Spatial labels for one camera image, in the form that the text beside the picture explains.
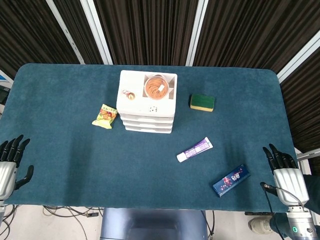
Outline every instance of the table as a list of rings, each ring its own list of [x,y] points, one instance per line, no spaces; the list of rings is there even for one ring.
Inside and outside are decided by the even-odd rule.
[[[92,125],[115,107],[121,70],[176,73],[171,134]],[[191,94],[215,97],[213,112],[190,109]],[[294,154],[277,76],[266,69],[141,65],[26,64],[0,120],[0,142],[30,138],[18,176],[32,180],[7,203],[114,208],[268,211],[260,187],[274,184],[263,146]],[[179,163],[176,155],[208,137],[213,149]],[[251,176],[219,198],[212,184],[240,164]],[[276,212],[286,207],[271,196]]]

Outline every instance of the blue box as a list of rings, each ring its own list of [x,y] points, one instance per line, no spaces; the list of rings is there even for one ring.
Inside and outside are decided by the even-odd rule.
[[[241,164],[232,172],[230,172],[227,176],[213,184],[213,189],[219,195],[219,197],[221,197],[223,194],[237,186],[239,183],[241,183],[249,176],[250,172],[247,170],[244,164]]]

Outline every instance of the white plastic drawer unit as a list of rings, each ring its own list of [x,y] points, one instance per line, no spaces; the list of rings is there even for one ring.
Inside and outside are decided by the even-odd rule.
[[[121,71],[116,109],[125,129],[171,133],[176,112],[177,79],[173,73]]]

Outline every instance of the green scouring pad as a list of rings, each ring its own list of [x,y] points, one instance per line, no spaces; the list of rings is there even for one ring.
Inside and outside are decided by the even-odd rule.
[[[192,94],[190,108],[207,112],[214,110],[215,98],[213,96],[204,96],[200,94]]]

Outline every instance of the robotic hand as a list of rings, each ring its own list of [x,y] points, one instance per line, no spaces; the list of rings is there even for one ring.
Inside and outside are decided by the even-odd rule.
[[[26,176],[16,181],[20,161],[27,144],[30,142],[28,138],[19,145],[23,137],[20,135],[0,145],[0,225],[6,211],[5,200],[11,196],[14,190],[27,184],[34,174],[34,166],[30,165]]]
[[[275,186],[265,182],[261,182],[261,186],[289,207],[286,214],[295,240],[318,239],[312,216],[304,206],[309,195],[302,172],[289,154],[278,151],[272,144],[269,147],[272,154],[266,147],[263,147],[263,151],[272,170]]]

